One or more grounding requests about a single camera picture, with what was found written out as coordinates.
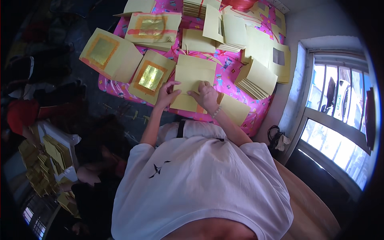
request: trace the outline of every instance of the pink tablecloth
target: pink tablecloth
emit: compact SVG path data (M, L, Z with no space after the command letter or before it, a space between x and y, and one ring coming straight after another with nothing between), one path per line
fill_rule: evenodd
M269 29L271 29L271 23L274 22L274 19L275 19L275 7L271 6L270 3L268 3L266 0L260 0L260 2L267 5L266 7L270 8L269 16L261 15L261 17L263 19L263 23L266 26L268 26ZM152 12L153 13L182 12L182 6L183 6L182 0L164 1L164 2L158 0ZM122 17L114 31L114 34L124 38L125 33L127 31L128 24L129 24L129 18ZM177 39L176 39L175 45L173 46L173 49L175 50L170 50L167 53L163 51L158 51L158 50L155 50L155 51L177 62L177 56L179 53L181 53L181 51L177 50L177 48L181 47L182 29L184 28L203 29L203 26L204 26L204 20L190 17L190 16L183 16L182 22L179 28L179 33L177 34ZM270 38L273 39L273 34L269 29L262 26L259 30L269 34ZM284 37L279 36L279 38L280 38L279 41L283 43ZM143 54L146 52L146 50L148 50L148 48L144 48L140 46L137 46L137 48ZM195 56L207 59L207 57L203 56L202 54L197 54ZM241 129L245 133L247 133L250 137L256 135L268 111L269 105L273 99L274 94L263 100L253 100L250 96L248 96L246 93L244 93L242 90L240 90L238 87L236 87L233 84L234 81L236 80L236 77L240 73L240 68L242 67L242 64L240 62L241 60L240 52L231 53L231 52L220 52L217 50L214 57L223 64L223 66L218 64L216 67L214 88L217 91L226 93L231 97L236 98L239 101L242 101L243 103L251 107L251 112L248 114L247 118L242 124ZM170 80L173 81L174 78L175 78L174 74L172 74L170 77ZM142 99L139 99L136 96L131 95L128 92L129 84L127 83L111 81L100 74L98 84L99 84L100 90L107 92L111 95L118 96L120 98L124 98L126 100L137 102L137 103L148 104L151 106L150 103L147 103ZM182 115L187 118L194 119L194 120L212 122L214 124L217 124L216 120L212 119L211 116L207 114L193 113L193 112L177 110L177 109L168 109L168 111L171 113Z

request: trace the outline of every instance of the beaded bracelet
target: beaded bracelet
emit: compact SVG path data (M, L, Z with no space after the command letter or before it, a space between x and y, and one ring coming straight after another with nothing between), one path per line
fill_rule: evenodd
M215 113L213 114L212 118L215 118L216 115L220 112L221 110L221 106L218 107L218 109L215 111Z

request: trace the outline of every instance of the black print on shirt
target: black print on shirt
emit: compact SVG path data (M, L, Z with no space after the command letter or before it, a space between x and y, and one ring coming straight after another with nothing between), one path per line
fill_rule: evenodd
M161 168L162 167L156 167L156 165L155 164L153 164L153 166L155 167L155 174L153 174L152 176L150 176L149 178L153 178L155 175L156 175L156 173L158 173L158 174L160 174L160 171L161 171Z

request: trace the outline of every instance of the electrical outlet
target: electrical outlet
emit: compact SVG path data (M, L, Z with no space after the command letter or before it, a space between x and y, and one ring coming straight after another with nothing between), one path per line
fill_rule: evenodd
M280 12L282 14L286 14L287 12L289 12L289 9L284 5L284 4L280 4L276 7L278 10L280 10Z
M267 1L270 2L275 7L281 4L279 0L267 0Z

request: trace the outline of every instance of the gold foil square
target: gold foil square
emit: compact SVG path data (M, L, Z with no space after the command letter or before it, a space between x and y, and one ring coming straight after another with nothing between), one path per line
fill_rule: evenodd
M157 35L160 35L163 30L165 30L165 23L162 17L145 18L141 23L139 35L157 36Z
M95 47L92 49L92 52L89 54L90 58L94 59L96 62L104 65L108 60L110 54L115 48L115 44L103 39L99 38Z
M160 69L157 69L151 65L147 65L143 75L141 76L139 85L155 91L161 78L163 77L163 74L164 72Z

